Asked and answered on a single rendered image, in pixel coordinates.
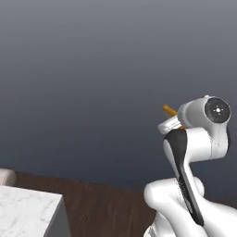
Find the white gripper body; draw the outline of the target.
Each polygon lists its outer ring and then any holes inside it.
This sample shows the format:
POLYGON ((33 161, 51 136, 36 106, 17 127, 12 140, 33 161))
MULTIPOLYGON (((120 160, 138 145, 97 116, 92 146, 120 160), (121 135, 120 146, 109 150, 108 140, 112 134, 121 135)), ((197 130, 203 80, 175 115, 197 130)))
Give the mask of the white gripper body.
POLYGON ((178 120, 178 116, 173 116, 169 119, 166 119, 164 122, 160 123, 157 128, 161 134, 167 134, 171 130, 176 130, 181 127, 181 123, 178 120))

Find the white marble counter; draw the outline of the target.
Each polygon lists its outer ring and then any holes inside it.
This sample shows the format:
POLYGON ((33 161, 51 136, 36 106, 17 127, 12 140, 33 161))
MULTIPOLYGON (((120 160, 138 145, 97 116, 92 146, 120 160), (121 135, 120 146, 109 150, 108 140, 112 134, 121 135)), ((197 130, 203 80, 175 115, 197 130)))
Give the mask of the white marble counter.
POLYGON ((0 237, 71 237, 63 195, 0 186, 0 237))

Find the beige stool cushion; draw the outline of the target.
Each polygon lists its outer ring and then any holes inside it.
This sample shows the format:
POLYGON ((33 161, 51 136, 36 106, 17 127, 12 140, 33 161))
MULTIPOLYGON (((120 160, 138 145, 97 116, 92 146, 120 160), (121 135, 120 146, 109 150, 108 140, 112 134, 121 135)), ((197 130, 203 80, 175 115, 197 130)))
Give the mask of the beige stool cushion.
POLYGON ((8 168, 0 168, 0 185, 14 186, 16 182, 16 172, 8 168))

